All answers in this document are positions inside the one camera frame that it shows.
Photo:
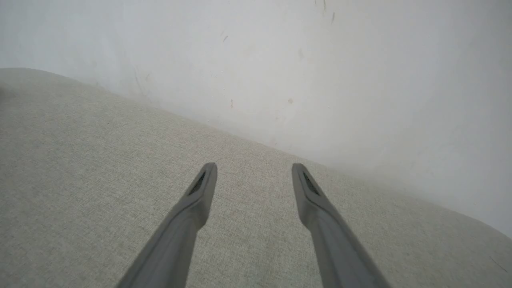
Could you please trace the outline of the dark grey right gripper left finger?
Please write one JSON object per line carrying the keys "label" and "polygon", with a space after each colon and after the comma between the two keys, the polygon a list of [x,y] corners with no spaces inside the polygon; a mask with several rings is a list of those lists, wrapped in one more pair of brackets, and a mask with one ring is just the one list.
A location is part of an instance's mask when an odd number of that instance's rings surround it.
{"label": "dark grey right gripper left finger", "polygon": [[206,224],[217,166],[206,163],[118,282],[118,288],[184,288],[197,233]]}

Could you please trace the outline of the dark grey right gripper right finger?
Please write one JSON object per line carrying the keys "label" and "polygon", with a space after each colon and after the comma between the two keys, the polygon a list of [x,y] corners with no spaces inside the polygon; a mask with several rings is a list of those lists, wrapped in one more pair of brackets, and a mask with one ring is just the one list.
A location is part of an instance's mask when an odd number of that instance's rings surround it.
{"label": "dark grey right gripper right finger", "polygon": [[292,165],[300,221],[309,230],[325,288],[389,288],[390,284],[308,169]]}

